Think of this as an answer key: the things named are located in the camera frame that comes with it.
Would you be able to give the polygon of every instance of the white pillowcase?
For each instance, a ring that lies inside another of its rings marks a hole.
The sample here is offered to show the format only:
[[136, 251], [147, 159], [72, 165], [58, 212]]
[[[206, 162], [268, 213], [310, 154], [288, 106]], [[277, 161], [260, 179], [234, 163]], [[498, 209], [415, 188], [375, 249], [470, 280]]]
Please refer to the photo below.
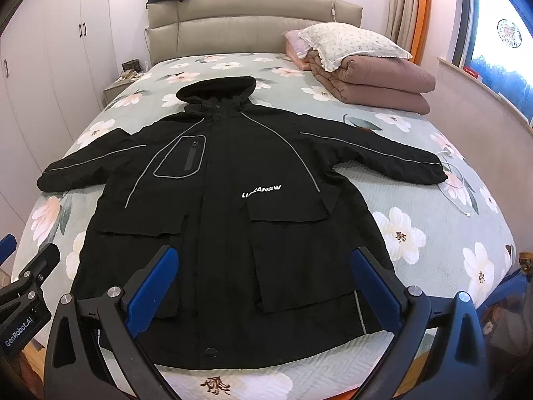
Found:
[[318, 51], [327, 72], [338, 69], [349, 55], [412, 58], [392, 40], [370, 30], [340, 22], [324, 22], [303, 29], [298, 36]]

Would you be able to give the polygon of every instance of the bed sheet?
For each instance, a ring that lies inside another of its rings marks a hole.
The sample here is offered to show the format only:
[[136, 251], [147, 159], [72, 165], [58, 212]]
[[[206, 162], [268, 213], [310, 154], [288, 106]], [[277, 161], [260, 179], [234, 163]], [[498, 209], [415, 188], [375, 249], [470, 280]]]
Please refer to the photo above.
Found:
[[[451, 297], [465, 290], [478, 306], [507, 273], [515, 259], [511, 232], [467, 158], [443, 134], [418, 114], [341, 103], [311, 72], [297, 70], [282, 54], [194, 56], [159, 63], [112, 101], [68, 153], [115, 128], [134, 133], [183, 111], [177, 90], [199, 80], [229, 76], [257, 79], [251, 96], [255, 104], [344, 121], [441, 157], [449, 179], [439, 187], [396, 182], [356, 162], [336, 167], [366, 199], [404, 284], [416, 284], [437, 296]], [[58, 245], [60, 263], [43, 285], [52, 312], [70, 290], [85, 230], [102, 190], [100, 185], [44, 193], [27, 222], [13, 272], [20, 272], [40, 246]], [[50, 324], [38, 334], [38, 341], [46, 344], [49, 329]], [[365, 335], [319, 355], [267, 369], [159, 370], [184, 400], [217, 393], [239, 400], [319, 400], [360, 386], [391, 339], [386, 332]], [[118, 369], [109, 353], [106, 360]], [[114, 374], [121, 380], [118, 370]], [[127, 389], [124, 380], [119, 386]]]

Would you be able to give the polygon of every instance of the wardrobe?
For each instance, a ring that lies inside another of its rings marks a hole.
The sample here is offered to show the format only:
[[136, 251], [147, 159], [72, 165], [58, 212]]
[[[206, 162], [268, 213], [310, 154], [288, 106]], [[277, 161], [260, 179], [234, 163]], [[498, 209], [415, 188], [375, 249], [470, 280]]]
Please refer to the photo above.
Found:
[[0, 237], [20, 238], [37, 178], [118, 77], [109, 0], [23, 0], [0, 36], [0, 63]]

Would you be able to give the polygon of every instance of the upholstered headboard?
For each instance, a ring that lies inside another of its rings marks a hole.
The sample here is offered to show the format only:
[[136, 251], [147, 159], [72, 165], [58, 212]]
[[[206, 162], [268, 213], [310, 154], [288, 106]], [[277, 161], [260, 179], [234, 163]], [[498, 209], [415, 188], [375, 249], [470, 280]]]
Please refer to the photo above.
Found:
[[[332, 3], [338, 22], [361, 25], [361, 6]], [[284, 53], [287, 30], [333, 20], [331, 0], [164, 1], [147, 10], [152, 64], [189, 55]]]

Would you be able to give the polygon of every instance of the window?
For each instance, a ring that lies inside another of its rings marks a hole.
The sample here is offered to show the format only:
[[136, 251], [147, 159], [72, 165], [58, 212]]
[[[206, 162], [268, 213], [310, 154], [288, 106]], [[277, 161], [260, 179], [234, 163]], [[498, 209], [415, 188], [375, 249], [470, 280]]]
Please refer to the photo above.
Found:
[[479, 74], [533, 123], [533, 38], [513, 4], [470, 0], [464, 43], [460, 66]]

